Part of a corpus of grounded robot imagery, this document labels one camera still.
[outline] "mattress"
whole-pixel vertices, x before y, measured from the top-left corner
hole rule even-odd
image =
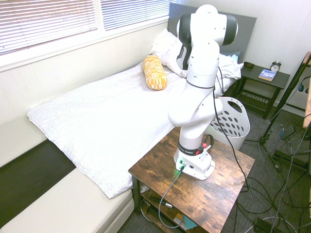
[[[128,169],[173,129],[168,108],[186,79],[168,68],[165,72],[168,84],[161,91],[148,88],[139,64],[39,105],[27,116],[108,198],[114,198],[132,187]],[[225,90],[235,81],[223,80]],[[218,87],[216,95],[221,94]]]

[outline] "alarm clock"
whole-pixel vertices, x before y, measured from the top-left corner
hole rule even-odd
[[[272,62],[272,65],[270,66],[271,71],[278,72],[280,70],[281,62],[279,60],[276,60]]]

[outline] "dark wooden nightstand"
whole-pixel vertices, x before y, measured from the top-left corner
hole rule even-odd
[[[262,118],[266,119],[280,91],[285,88],[290,75],[278,72],[272,81],[267,81],[258,77],[264,69],[267,68],[260,66],[254,66],[254,68],[244,67],[241,70],[242,78],[237,81],[232,97],[240,100],[246,108],[262,114]],[[272,86],[276,90],[271,98],[248,91],[244,89],[247,80],[253,80]]]
[[[146,184],[154,194],[164,195],[170,184],[176,178],[173,156],[177,150],[180,128],[169,132],[144,157],[142,157],[129,172],[133,178],[133,197],[135,210],[140,213],[142,202],[143,213],[167,233],[220,233],[229,213],[242,189],[244,176],[236,163],[231,147],[215,140],[209,153],[215,161],[215,170],[205,181],[201,181],[182,173],[165,196],[165,200],[174,207],[169,209],[161,206],[163,219],[172,223],[178,213],[185,214],[198,226],[187,231],[172,231],[165,227],[158,218],[159,203],[149,199],[149,191],[139,193],[139,183]],[[246,176],[249,174],[254,159],[235,151]]]

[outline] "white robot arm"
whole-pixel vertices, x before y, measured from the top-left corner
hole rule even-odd
[[[214,101],[217,114],[222,112],[221,100],[209,96],[218,70],[219,45],[232,43],[238,24],[234,17],[218,14],[215,7],[203,5],[196,13],[183,15],[177,31],[183,43],[177,63],[188,69],[188,74],[185,89],[168,114],[170,122],[181,127],[174,160],[176,169],[186,164],[183,172],[205,180],[215,167],[201,145],[204,131],[216,116]]]

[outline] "yellow patterned pillow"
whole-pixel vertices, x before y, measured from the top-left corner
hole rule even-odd
[[[146,82],[150,89],[163,90],[167,85],[167,76],[161,64],[160,58],[150,55],[143,63]]]

